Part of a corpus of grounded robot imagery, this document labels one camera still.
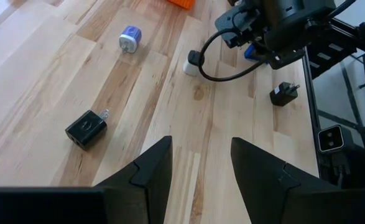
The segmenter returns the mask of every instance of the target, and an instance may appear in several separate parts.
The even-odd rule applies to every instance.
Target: wood grain
[[[212,83],[182,72],[229,9],[197,1],[191,11],[164,0],[0,0],[0,185],[90,186],[165,135],[173,136],[173,179],[165,223],[249,223],[230,159],[241,137],[317,174],[302,62]],[[118,37],[142,30],[134,54]],[[205,71],[217,77],[253,63],[217,39]],[[301,85],[283,108],[269,93]],[[108,109],[108,130],[89,151],[65,128],[86,110]]]

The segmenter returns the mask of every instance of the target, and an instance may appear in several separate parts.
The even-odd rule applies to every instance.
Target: orange object
[[[185,9],[191,9],[193,4],[195,3],[195,0],[168,0],[168,1],[176,5],[179,5]]]

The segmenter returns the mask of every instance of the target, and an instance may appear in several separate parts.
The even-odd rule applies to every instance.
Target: blue and white power adapter
[[[119,43],[123,53],[134,53],[142,38],[140,29],[134,26],[127,26],[119,37]]]

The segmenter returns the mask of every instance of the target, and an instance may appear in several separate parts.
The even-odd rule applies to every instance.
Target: floor
[[[233,136],[318,175],[302,62],[220,84],[182,72],[228,8],[225,0],[190,11],[164,0],[0,0],[0,186],[95,185],[172,135],[165,223],[247,223]],[[143,33],[134,54],[119,48],[127,25]],[[244,50],[215,41],[205,70],[247,68]],[[269,93],[283,81],[300,84],[299,97],[273,107]],[[89,109],[110,116],[85,152],[64,130]]]
[[[335,1],[337,5],[343,2],[342,0]],[[338,15],[337,18],[353,26],[358,26],[360,23],[365,22],[365,0],[356,1],[346,11]],[[360,57],[363,53],[362,50],[358,49],[358,52],[355,53],[354,56]],[[340,64],[335,65],[320,77],[314,79],[313,86],[319,110],[357,124],[358,122],[356,121],[349,102],[347,85],[343,78],[343,70],[346,70],[360,118],[365,126],[365,88],[359,89],[358,87],[365,83],[364,66],[360,61],[355,60],[352,57],[346,58]],[[320,116],[319,119],[321,128],[323,129],[338,124],[335,121],[322,116]],[[364,147],[362,137],[358,131],[347,126],[345,127],[351,131],[354,143]]]

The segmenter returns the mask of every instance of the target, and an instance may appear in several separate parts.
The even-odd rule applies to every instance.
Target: white power adapter
[[[141,37],[142,32],[140,29],[127,26],[119,37],[119,44],[123,53],[134,53],[138,48]]]
[[[199,55],[200,52],[197,52],[196,50],[191,50],[188,54],[188,58],[185,61],[185,63],[183,64],[183,72],[187,75],[191,75],[191,76],[198,76],[200,75],[200,71],[199,71]]]

